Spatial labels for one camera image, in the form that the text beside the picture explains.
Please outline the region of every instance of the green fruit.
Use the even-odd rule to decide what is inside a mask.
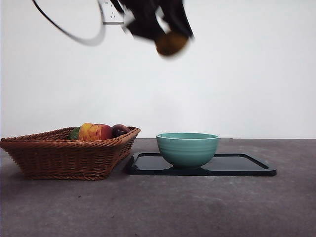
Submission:
[[[68,140],[77,140],[78,139],[78,134],[79,134],[79,129],[80,127],[74,128],[68,135],[67,139]]]

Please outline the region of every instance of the brown object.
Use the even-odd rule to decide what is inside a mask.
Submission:
[[[74,127],[27,136],[2,138],[3,148],[29,179],[101,180],[130,153],[140,132],[136,127],[120,137],[67,140]]]
[[[170,31],[155,40],[157,52],[163,56],[171,56],[179,52],[188,42],[188,37]]]

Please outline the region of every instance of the bowl rim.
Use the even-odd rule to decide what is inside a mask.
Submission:
[[[174,137],[164,137],[166,134],[202,134],[202,135],[210,135],[214,137],[209,138],[174,138]],[[200,133],[200,132],[167,132],[156,135],[156,138],[170,139],[170,140],[213,140],[218,139],[218,135],[209,134],[209,133]]]

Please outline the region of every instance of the wall outlet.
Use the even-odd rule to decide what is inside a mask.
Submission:
[[[110,0],[102,0],[102,11],[104,14],[103,24],[123,24],[124,15],[119,13]]]

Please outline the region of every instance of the black cable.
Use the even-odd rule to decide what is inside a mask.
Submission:
[[[88,46],[96,46],[98,44],[100,44],[105,36],[105,27],[103,26],[103,22],[104,22],[104,15],[103,15],[103,11],[102,11],[102,6],[100,4],[100,2],[97,0],[98,2],[98,6],[100,9],[100,13],[101,13],[101,28],[99,33],[96,35],[96,37],[91,38],[91,39],[83,39],[83,38],[79,38],[77,36],[74,36],[72,34],[70,34],[69,32],[67,32],[66,30],[64,30],[63,28],[61,28],[60,26],[58,26],[52,19],[49,18],[49,16],[46,15],[46,13],[40,8],[40,6],[38,5],[38,3],[36,2],[36,0],[32,0],[33,4],[35,5],[35,7],[38,9],[38,11],[51,23],[53,24],[57,29],[59,29],[61,32],[63,32],[65,35],[67,35],[68,37],[72,38],[73,40],[75,40],[78,43],[82,43],[84,45],[88,45]]]

